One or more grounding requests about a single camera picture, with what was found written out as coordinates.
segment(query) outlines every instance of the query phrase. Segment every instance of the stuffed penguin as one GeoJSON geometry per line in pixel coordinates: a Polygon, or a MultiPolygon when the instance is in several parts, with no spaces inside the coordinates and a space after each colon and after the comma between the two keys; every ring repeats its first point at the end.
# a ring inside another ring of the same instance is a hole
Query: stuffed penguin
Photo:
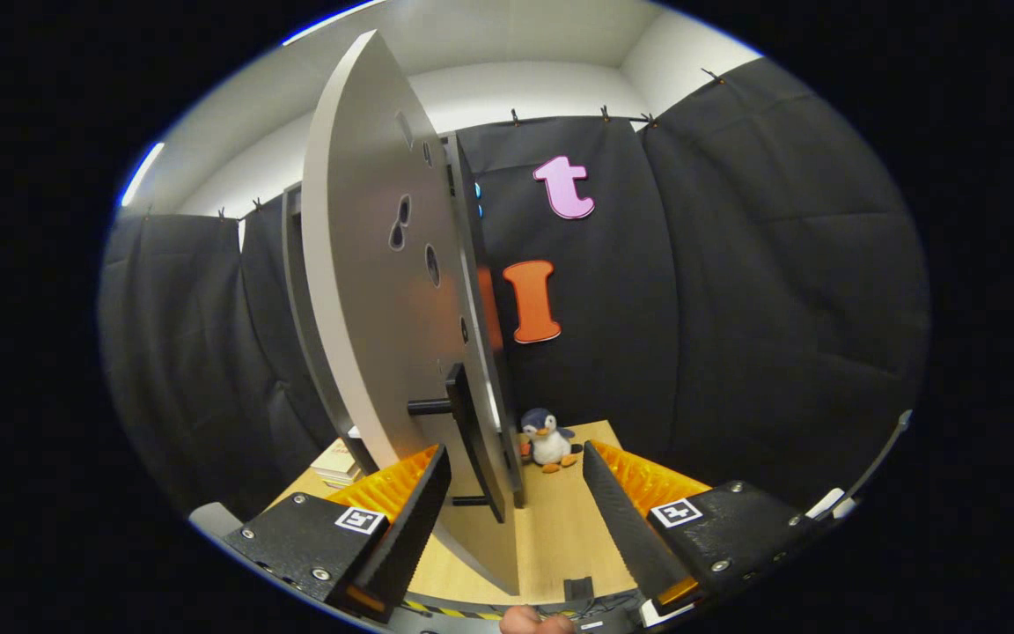
{"type": "Polygon", "coordinates": [[[530,455],[542,466],[542,473],[552,474],[577,462],[571,441],[566,440],[574,432],[559,428],[555,415],[542,407],[523,414],[523,433],[530,438],[530,455]]]}

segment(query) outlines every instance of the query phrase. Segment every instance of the black handle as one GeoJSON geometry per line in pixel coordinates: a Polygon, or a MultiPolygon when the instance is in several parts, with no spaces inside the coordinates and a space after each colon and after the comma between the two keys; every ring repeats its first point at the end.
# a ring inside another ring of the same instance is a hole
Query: black handle
{"type": "Polygon", "coordinates": [[[411,417],[427,417],[431,414],[451,414],[459,428],[459,437],[463,440],[463,449],[467,452],[472,470],[476,472],[476,480],[480,490],[484,491],[484,500],[491,506],[491,512],[496,515],[496,521],[504,522],[504,498],[495,483],[495,472],[491,470],[491,456],[488,456],[484,433],[480,430],[480,421],[476,415],[476,405],[472,401],[472,390],[467,384],[467,374],[463,372],[463,364],[451,366],[448,377],[445,378],[445,389],[448,398],[430,398],[424,401],[410,401],[407,409],[411,417]]]}

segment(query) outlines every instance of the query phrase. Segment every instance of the person's hand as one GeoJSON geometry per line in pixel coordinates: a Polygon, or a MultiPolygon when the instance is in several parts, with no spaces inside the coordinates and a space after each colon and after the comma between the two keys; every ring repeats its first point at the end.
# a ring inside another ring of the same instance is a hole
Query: person's hand
{"type": "Polygon", "coordinates": [[[574,622],[566,615],[556,614],[542,621],[530,606],[510,607],[499,622],[499,631],[503,634],[574,634],[576,630],[574,622]]]}

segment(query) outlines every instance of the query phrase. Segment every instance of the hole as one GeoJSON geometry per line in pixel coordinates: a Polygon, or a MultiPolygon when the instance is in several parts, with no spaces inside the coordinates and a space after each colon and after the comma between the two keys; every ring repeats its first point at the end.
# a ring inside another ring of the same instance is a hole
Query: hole
{"type": "Polygon", "coordinates": [[[402,230],[402,224],[394,222],[393,229],[390,229],[390,249],[401,251],[406,249],[406,232],[402,230]]]}
{"type": "Polygon", "coordinates": [[[410,227],[410,194],[406,194],[402,197],[402,202],[397,204],[397,221],[403,225],[403,227],[410,227]]]}
{"type": "Polygon", "coordinates": [[[433,250],[433,244],[425,245],[425,266],[430,270],[430,280],[433,280],[433,285],[439,289],[440,269],[437,266],[436,251],[433,250]]]}

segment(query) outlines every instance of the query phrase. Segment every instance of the blue light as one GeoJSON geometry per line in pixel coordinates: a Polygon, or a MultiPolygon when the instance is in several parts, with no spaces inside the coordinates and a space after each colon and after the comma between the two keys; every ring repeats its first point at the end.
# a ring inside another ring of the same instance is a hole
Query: blue light
{"type": "Polygon", "coordinates": [[[287,39],[287,40],[285,40],[284,42],[281,43],[281,47],[287,47],[287,45],[293,44],[293,42],[296,42],[298,40],[302,40],[305,37],[310,36],[310,33],[317,31],[318,29],[324,27],[324,25],[330,24],[330,23],[334,23],[334,21],[338,20],[339,17],[349,16],[350,13],[355,13],[355,12],[361,11],[361,10],[365,9],[366,7],[373,7],[374,4],[378,4],[378,3],[385,3],[385,0],[370,0],[369,3],[362,3],[362,4],[359,4],[357,7],[351,7],[349,9],[347,9],[347,11],[343,11],[342,13],[336,13],[336,15],[334,15],[334,16],[325,17],[325,19],[323,19],[322,21],[318,21],[318,23],[313,23],[313,24],[309,25],[309,27],[307,27],[307,28],[305,28],[305,29],[303,29],[303,30],[295,33],[295,36],[289,37],[289,39],[287,39]]]}
{"type": "Polygon", "coordinates": [[[128,190],[125,190],[124,197],[120,200],[121,206],[128,206],[132,204],[132,198],[136,197],[136,192],[140,189],[140,184],[143,184],[143,178],[146,177],[148,169],[151,169],[151,164],[154,162],[154,159],[157,159],[158,152],[162,151],[162,147],[163,144],[156,143],[156,145],[151,148],[148,156],[146,156],[143,162],[140,163],[140,168],[136,169],[136,175],[132,178],[132,182],[128,185],[128,190]]]}

